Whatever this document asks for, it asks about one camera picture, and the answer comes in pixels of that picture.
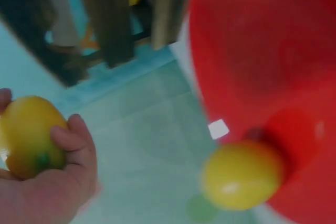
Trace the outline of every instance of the hand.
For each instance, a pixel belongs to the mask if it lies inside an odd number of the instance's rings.
[[[8,89],[0,90],[0,114],[11,102]],[[8,224],[68,224],[95,193],[96,149],[79,115],[68,120],[69,130],[51,129],[52,140],[66,151],[63,170],[47,170],[34,179],[16,180],[0,169],[0,218]]]

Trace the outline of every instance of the wooden crate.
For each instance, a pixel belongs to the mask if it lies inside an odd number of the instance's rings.
[[[177,40],[187,0],[83,0],[99,50],[88,56],[55,51],[45,34],[57,19],[50,0],[0,0],[0,16],[31,54],[65,86],[87,77],[87,69],[105,62],[113,68],[134,58],[134,47],[160,49]],[[131,13],[143,31],[132,34]]]

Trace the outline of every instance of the red bowl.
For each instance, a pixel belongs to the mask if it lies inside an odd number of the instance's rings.
[[[271,140],[290,176],[268,203],[335,223],[336,0],[191,0],[190,39],[208,120],[229,128],[218,140]]]

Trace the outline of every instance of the light blue floor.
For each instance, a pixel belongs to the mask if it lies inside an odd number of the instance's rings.
[[[186,224],[188,201],[215,148],[204,114],[172,62],[77,110],[98,151],[101,197],[73,224]],[[210,223],[255,223],[220,212]]]

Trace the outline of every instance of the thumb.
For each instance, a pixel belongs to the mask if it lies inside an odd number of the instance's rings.
[[[18,180],[15,178],[10,171],[5,169],[0,169],[0,179],[6,179],[6,180]]]

